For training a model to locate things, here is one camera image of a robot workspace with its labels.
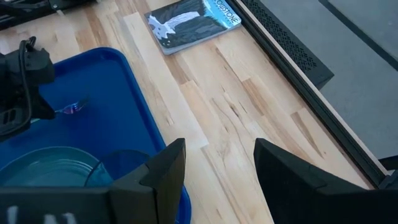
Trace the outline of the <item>Yellowstone waterfall book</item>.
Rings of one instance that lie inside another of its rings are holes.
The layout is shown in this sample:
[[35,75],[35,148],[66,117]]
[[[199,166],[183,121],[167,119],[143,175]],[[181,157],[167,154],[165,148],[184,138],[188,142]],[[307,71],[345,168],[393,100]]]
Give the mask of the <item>Yellowstone waterfall book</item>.
[[241,25],[226,0],[180,0],[145,14],[166,55],[199,44]]

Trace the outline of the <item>blue translucent cup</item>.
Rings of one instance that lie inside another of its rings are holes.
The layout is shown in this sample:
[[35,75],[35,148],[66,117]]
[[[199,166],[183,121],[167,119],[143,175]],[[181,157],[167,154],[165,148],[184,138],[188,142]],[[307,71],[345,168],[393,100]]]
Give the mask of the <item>blue translucent cup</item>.
[[150,159],[141,151],[121,149],[103,156],[86,177],[85,187],[103,187],[124,177]]

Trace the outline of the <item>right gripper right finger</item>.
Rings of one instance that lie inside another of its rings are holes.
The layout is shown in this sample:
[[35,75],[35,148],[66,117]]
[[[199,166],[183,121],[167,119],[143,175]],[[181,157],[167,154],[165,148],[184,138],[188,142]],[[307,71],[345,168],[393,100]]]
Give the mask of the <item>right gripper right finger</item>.
[[253,155],[275,224],[398,224],[398,189],[366,190],[263,138]]

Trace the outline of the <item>teal round plate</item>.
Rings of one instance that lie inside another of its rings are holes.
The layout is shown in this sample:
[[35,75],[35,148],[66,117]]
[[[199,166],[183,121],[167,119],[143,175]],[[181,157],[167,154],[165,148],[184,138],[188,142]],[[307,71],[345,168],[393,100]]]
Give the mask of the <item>teal round plate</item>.
[[98,187],[113,181],[96,157],[66,146],[29,152],[0,169],[1,187]]

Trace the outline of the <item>iridescent blue fork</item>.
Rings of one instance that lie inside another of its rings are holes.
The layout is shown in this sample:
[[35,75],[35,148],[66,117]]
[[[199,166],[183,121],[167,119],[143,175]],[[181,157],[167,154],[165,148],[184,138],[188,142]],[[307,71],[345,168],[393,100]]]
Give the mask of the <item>iridescent blue fork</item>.
[[[74,114],[74,113],[77,113],[77,112],[82,110],[87,105],[89,100],[90,100],[90,97],[86,97],[86,98],[81,99],[81,100],[79,100],[79,101],[77,101],[75,103],[66,105],[65,107],[63,107],[61,109],[54,110],[55,111],[55,117],[58,114]],[[34,119],[32,121],[31,118],[30,118],[30,123],[34,123],[34,122],[37,122],[39,120],[40,119]]]

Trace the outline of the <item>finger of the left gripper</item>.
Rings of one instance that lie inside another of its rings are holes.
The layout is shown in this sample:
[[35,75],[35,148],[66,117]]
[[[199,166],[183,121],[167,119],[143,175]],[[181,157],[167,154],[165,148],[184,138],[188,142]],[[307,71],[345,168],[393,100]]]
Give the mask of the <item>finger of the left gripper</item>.
[[32,106],[31,120],[34,119],[54,119],[55,111],[42,97],[38,88],[30,89],[30,102]]

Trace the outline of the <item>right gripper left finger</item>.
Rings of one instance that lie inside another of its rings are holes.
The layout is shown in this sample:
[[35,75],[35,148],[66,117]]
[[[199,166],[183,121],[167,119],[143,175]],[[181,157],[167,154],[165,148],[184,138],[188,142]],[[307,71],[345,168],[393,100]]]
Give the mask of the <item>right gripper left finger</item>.
[[174,224],[185,179],[186,144],[178,138],[113,182],[113,224]]

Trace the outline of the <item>blue plastic tray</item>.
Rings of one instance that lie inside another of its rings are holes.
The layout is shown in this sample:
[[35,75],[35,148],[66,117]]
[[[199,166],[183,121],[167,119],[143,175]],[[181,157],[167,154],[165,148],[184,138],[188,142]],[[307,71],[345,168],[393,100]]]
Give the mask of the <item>blue plastic tray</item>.
[[[27,131],[0,141],[0,169],[46,147],[74,147],[100,160],[121,149],[141,151],[151,158],[169,145],[120,51],[100,47],[53,65],[55,81],[39,86],[47,103],[58,110],[86,97],[89,102],[77,113],[41,119]],[[0,186],[0,224],[113,224],[110,190],[111,185]],[[174,224],[190,224],[191,217],[183,185]]]

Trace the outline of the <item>black perforated metal box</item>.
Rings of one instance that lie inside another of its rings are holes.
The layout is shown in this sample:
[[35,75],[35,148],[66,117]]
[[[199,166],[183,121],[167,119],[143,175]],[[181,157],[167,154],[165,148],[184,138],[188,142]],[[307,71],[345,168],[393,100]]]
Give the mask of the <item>black perforated metal box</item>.
[[319,90],[334,77],[325,64],[261,0],[241,1]]

